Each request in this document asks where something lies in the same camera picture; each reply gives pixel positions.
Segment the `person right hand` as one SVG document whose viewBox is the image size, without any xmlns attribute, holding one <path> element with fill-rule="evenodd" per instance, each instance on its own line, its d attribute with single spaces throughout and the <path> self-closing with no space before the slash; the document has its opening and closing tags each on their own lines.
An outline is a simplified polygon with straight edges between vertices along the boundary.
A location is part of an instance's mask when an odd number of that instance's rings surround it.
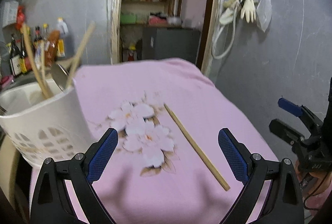
<svg viewBox="0 0 332 224">
<path fill-rule="evenodd" d="M 318 195 L 323 193 L 331 183 L 331 172 L 305 173 L 296 171 L 296 174 L 304 198 L 309 194 Z"/>
</svg>

